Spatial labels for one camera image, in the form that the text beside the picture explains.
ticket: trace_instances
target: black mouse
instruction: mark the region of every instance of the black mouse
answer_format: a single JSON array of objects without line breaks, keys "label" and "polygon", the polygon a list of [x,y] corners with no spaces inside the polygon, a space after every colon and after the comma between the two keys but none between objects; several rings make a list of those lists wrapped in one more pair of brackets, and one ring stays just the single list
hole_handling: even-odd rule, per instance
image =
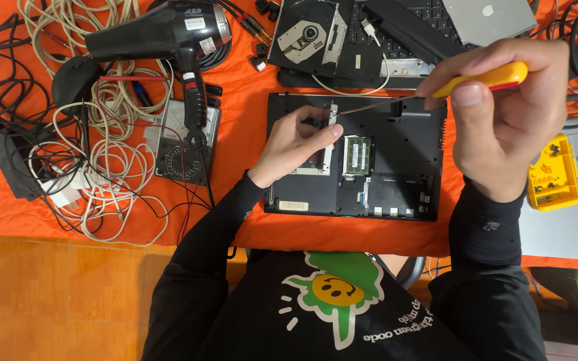
[{"label": "black mouse", "polygon": [[[53,78],[51,94],[53,102],[59,108],[66,104],[90,102],[91,87],[104,75],[100,64],[87,56],[75,56],[65,62]],[[80,113],[81,105],[62,110],[62,113],[72,116]]]}]

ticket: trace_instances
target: table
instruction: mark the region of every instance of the table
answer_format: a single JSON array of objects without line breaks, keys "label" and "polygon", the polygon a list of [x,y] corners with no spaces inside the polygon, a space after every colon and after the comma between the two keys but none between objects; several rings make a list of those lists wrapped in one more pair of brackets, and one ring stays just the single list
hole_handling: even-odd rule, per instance
[{"label": "table", "polygon": [[[101,4],[101,0],[90,0],[87,3]],[[236,0],[245,11],[256,14],[253,1]],[[149,1],[140,1],[141,12],[145,12]],[[14,0],[0,0],[0,23],[2,23],[17,7]],[[543,1],[537,18],[540,24],[546,25],[552,20],[554,10],[552,3]],[[256,16],[266,29],[274,26],[266,17]],[[230,18],[233,32],[233,50],[229,58],[221,66],[207,71],[206,82],[220,84],[224,87],[221,97],[223,117],[218,135],[215,158],[211,174],[211,184],[216,200],[226,194],[233,184],[242,176],[242,171],[253,165],[261,153],[266,137],[266,102],[270,92],[291,91],[292,93],[326,94],[322,89],[284,89],[275,77],[276,70],[269,66],[263,72],[257,73],[249,57],[254,53],[257,43]],[[25,29],[20,29],[19,37],[25,37]],[[60,51],[56,44],[46,44],[48,50]],[[17,48],[15,56],[27,64],[36,79],[46,87],[50,86],[50,78],[44,68],[38,63],[32,50]],[[139,65],[154,63],[140,62]],[[0,60],[0,71],[8,65]],[[177,84],[174,92],[181,96],[181,88]],[[157,85],[147,87],[153,101],[159,101],[164,92]],[[379,94],[400,96],[403,93],[381,91]],[[22,111],[32,114],[33,104],[24,105]],[[572,112],[578,112],[578,103],[571,105]],[[127,143],[135,145],[141,141],[134,135]],[[234,242],[238,247],[255,247],[268,249],[314,249],[314,250],[354,250],[367,251],[376,254],[400,254],[404,256],[445,257],[449,254],[447,243],[447,227],[454,209],[454,204],[462,189],[462,178],[452,161],[452,145],[455,140],[455,127],[450,113],[446,127],[445,157],[443,159],[443,181],[439,218],[436,223],[393,222],[385,220],[359,220],[349,218],[319,218],[289,215],[268,215],[262,212],[260,205],[256,206],[245,224],[237,234]],[[181,202],[184,198],[180,189],[170,181],[154,178],[147,185],[143,194],[156,195],[165,202],[168,209]],[[206,196],[204,190],[199,194]],[[190,225],[200,219],[204,210],[191,208]],[[159,232],[163,220],[158,220],[153,213],[138,202],[133,209],[132,219],[127,222],[120,240],[145,243]],[[184,211],[175,211],[170,218],[170,226],[157,242],[162,245],[175,244],[177,233],[182,224]],[[105,221],[100,236],[105,232],[114,233],[118,222],[109,218]],[[0,172],[0,235],[33,236],[55,238],[79,238],[84,236],[62,231],[56,224],[52,214],[39,202],[15,200],[8,189]],[[578,267],[578,260],[557,258],[524,257],[524,265],[552,265],[562,267]]]}]

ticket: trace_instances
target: yellow screwdriver handle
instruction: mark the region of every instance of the yellow screwdriver handle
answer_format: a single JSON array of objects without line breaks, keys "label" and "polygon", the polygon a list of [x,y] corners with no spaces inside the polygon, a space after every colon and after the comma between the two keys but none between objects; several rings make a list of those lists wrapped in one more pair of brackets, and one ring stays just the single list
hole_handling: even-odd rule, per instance
[{"label": "yellow screwdriver handle", "polygon": [[452,89],[466,80],[477,80],[485,84],[491,91],[509,88],[521,84],[528,75],[528,67],[524,62],[513,62],[496,69],[492,69],[480,75],[473,75],[471,77],[456,77],[436,93],[432,94],[434,98],[441,98],[443,96],[450,96]]}]

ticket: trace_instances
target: hand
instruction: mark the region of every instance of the hand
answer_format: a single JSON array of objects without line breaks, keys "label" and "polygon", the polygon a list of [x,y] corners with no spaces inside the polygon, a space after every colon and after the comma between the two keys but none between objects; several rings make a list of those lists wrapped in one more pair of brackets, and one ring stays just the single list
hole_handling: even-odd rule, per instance
[{"label": "hand", "polygon": [[248,172],[249,178],[258,187],[269,187],[298,168],[314,153],[332,145],[341,137],[340,124],[318,130],[309,124],[301,123],[308,117],[329,119],[329,110],[306,105],[274,123],[262,155]]},{"label": "hand", "polygon": [[425,97],[426,109],[433,109],[445,99],[431,95],[450,79],[517,61],[529,70],[520,85],[492,93],[481,82],[462,82],[450,97],[456,121],[454,162],[481,193],[501,203],[522,194],[528,165],[565,124],[567,44],[499,40],[441,62],[416,90]]}]

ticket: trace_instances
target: usb cable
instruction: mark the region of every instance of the usb cable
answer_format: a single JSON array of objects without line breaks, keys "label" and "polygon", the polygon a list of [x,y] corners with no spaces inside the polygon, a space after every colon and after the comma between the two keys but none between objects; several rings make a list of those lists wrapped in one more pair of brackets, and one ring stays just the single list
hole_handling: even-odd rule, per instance
[{"label": "usb cable", "polygon": [[[376,45],[378,45],[379,47],[380,42],[378,41],[378,37],[376,37],[376,30],[374,29],[374,27],[372,26],[372,24],[367,20],[363,20],[360,22],[360,24],[363,26],[363,30],[365,31],[365,34],[367,34],[368,37],[371,37],[372,39],[374,39],[374,41],[376,42]],[[336,93],[336,94],[340,94],[340,95],[345,95],[345,96],[363,96],[363,95],[369,95],[369,94],[374,94],[375,92],[379,91],[380,89],[384,88],[387,85],[387,82],[389,81],[389,74],[390,74],[390,70],[389,70],[389,63],[387,62],[387,57],[385,56],[385,53],[383,53],[383,60],[385,61],[385,69],[387,70],[387,78],[385,78],[385,81],[383,82],[383,84],[381,86],[379,86],[378,88],[372,90],[372,91],[367,91],[365,93],[343,93],[341,91],[332,89],[326,85],[324,85],[320,80],[318,80],[318,78],[316,78],[315,75],[311,75],[311,77],[323,88],[327,89],[328,91],[332,92],[332,93]]]}]

